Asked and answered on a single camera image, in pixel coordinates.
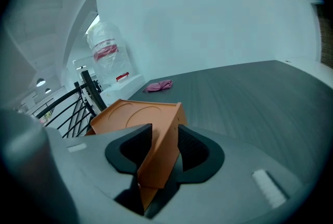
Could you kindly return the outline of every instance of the ceiling light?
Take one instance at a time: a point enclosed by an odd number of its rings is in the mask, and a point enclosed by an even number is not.
[[[86,67],[86,65],[84,65],[84,66],[82,66],[82,67],[78,67],[78,68],[76,68],[76,70],[83,69],[83,68],[85,68],[85,67]]]
[[[42,79],[42,78],[40,78],[40,79],[37,80],[37,84],[36,84],[36,86],[37,86],[37,87],[42,86],[44,83],[45,83],[45,80]]]
[[[88,34],[88,30],[95,24],[99,22],[99,15],[94,19],[94,21],[90,24],[89,28],[86,30],[85,34]]]

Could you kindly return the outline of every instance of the ceiling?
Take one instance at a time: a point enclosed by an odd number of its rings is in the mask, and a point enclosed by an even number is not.
[[[44,78],[46,82],[50,79],[55,88],[60,87],[60,83],[54,81],[59,81],[55,67],[56,24],[62,3],[63,0],[11,0],[8,5],[4,25],[23,56],[37,71],[29,92],[36,91],[38,78]],[[44,97],[42,92],[37,100]]]

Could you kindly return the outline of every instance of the pink cloth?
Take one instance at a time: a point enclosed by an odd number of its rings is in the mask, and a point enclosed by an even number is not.
[[[144,92],[156,92],[164,89],[169,89],[172,86],[172,80],[163,80],[157,83],[152,83],[147,86],[143,91]]]

